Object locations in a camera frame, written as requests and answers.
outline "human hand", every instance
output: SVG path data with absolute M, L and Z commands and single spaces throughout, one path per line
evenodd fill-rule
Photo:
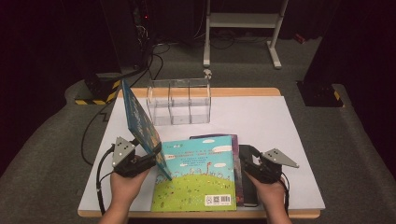
M 262 200 L 268 217 L 268 223 L 291 223 L 291 220 L 285 210 L 285 188 L 283 185 L 278 181 L 273 184 L 263 184 L 252 175 L 248 174 L 248 172 L 245 173 L 256 187 L 258 196 L 260 200 Z
M 129 210 L 148 174 L 149 169 L 135 177 L 123 177 L 116 173 L 111 174 L 110 185 L 112 196 L 110 206 Z
M 111 203 L 99 220 L 100 224 L 124 224 L 128 222 L 128 212 L 134 199 L 139 194 L 149 169 L 135 177 L 123 177 L 117 173 L 110 176 Z

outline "white table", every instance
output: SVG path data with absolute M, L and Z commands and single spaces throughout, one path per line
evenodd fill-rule
M 146 108 L 146 90 L 133 89 L 141 105 Z M 305 155 L 300 137 L 291 119 L 283 96 L 274 88 L 212 88 L 211 121 L 207 124 L 189 124 L 156 127 L 162 141 L 188 139 L 192 135 L 208 133 L 235 133 L 241 145 L 252 145 L 260 151 L 274 147 L 296 161 L 300 168 L 283 166 L 283 172 L 290 181 L 290 217 L 315 218 L 325 208 L 318 184 Z M 102 144 L 99 147 L 92 172 L 81 198 L 78 213 L 82 217 L 101 216 L 95 177 L 99 160 L 121 136 L 132 141 L 133 135 L 127 128 L 122 95 L 114 104 Z M 141 146 L 137 155 L 145 155 Z M 101 176 L 111 172 L 111 156 L 102 167 Z M 185 217 L 185 218 L 258 218 L 265 217 L 262 207 L 238 207 L 235 212 L 150 212 L 157 167 L 151 168 L 142 189 L 130 208 L 130 217 Z M 105 208 L 108 208 L 111 193 L 109 179 L 102 182 Z

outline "yellow and black warning tape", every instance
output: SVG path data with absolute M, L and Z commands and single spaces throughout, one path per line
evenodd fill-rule
M 103 99 L 76 99 L 75 102 L 77 105 L 106 105 L 110 103 L 114 98 L 117 97 L 117 90 L 120 85 L 120 80 L 114 82 L 111 91 L 109 92 L 107 98 Z

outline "white metal stand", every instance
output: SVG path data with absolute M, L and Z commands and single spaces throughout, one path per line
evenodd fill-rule
M 277 57 L 275 44 L 279 30 L 285 16 L 289 0 L 283 0 L 279 13 L 256 14 L 256 13 L 211 13 L 210 0 L 207 0 L 206 9 L 206 33 L 204 49 L 204 67 L 210 66 L 210 28 L 211 27 L 237 27 L 237 28 L 272 28 L 274 34 L 271 41 L 267 41 L 267 47 L 276 69 L 282 65 Z

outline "dark curtain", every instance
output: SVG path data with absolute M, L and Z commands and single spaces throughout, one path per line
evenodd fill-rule
M 342 0 L 304 82 L 345 86 L 364 130 L 396 176 L 396 2 Z
M 340 0 L 289 0 L 280 38 L 324 36 Z
M 0 175 L 80 80 L 54 18 L 57 1 L 0 2 Z

